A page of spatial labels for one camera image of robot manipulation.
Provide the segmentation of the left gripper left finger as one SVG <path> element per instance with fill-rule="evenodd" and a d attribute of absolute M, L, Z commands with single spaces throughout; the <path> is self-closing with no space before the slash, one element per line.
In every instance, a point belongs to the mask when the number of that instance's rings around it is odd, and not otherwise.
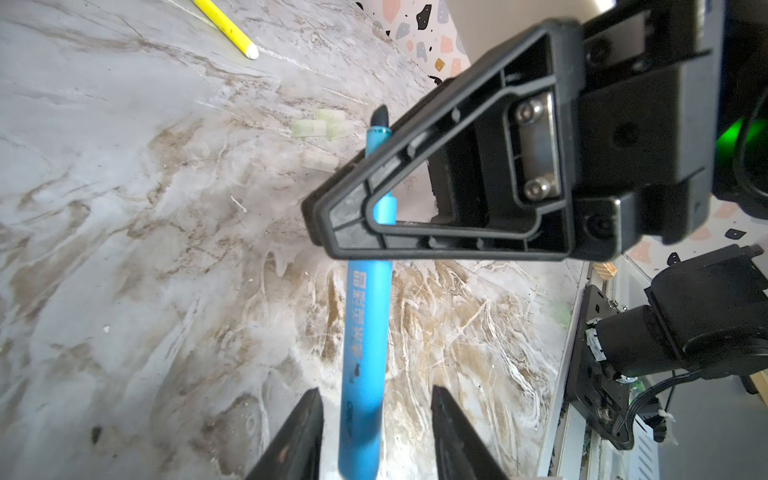
<path fill-rule="evenodd" d="M 319 479 L 323 428 L 320 391 L 308 389 L 246 479 Z"/>

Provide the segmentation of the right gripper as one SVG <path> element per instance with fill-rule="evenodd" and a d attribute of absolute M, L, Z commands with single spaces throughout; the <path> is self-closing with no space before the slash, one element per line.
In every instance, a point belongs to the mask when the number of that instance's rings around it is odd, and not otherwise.
<path fill-rule="evenodd" d="M 709 203 L 767 216 L 767 5 L 618 1 L 584 27 L 581 241 L 682 241 Z"/>

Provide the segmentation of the blue highlighter pen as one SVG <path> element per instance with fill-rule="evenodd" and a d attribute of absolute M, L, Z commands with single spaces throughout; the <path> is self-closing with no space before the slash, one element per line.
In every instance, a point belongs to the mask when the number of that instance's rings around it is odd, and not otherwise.
<path fill-rule="evenodd" d="M 392 273 L 390 261 L 348 262 L 338 449 L 344 479 L 375 479 L 379 470 Z"/>

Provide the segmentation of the yellow highlighter pen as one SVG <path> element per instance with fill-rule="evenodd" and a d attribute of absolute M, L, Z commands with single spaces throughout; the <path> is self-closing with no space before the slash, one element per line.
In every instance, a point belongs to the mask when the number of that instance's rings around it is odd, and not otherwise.
<path fill-rule="evenodd" d="M 213 1 L 194 0 L 193 3 L 246 58 L 259 57 L 255 43 Z"/>

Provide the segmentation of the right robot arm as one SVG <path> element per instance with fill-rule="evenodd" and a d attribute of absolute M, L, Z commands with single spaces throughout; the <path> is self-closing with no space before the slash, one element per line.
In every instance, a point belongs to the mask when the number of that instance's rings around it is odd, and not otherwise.
<path fill-rule="evenodd" d="M 767 5 L 621 1 L 545 19 L 402 116 L 302 213 L 335 259 L 609 261 L 689 237 L 712 198 L 767 215 Z M 586 295 L 566 393 L 615 447 L 674 385 L 767 366 L 763 246 L 676 263 L 617 313 Z"/>

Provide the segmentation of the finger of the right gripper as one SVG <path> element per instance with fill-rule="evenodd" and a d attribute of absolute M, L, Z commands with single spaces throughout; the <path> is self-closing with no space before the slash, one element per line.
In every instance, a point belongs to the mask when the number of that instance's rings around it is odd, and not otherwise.
<path fill-rule="evenodd" d="M 582 57 L 582 26 L 570 18 L 544 20 L 486 52 L 303 201 L 311 241 L 342 260 L 572 256 Z M 420 167 L 436 215 L 376 221 L 376 203 Z"/>

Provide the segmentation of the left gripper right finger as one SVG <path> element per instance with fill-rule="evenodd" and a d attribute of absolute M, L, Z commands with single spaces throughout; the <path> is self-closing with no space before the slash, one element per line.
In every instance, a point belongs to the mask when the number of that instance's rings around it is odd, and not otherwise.
<path fill-rule="evenodd" d="M 507 479 L 450 392 L 434 385 L 432 428 L 440 480 Z"/>

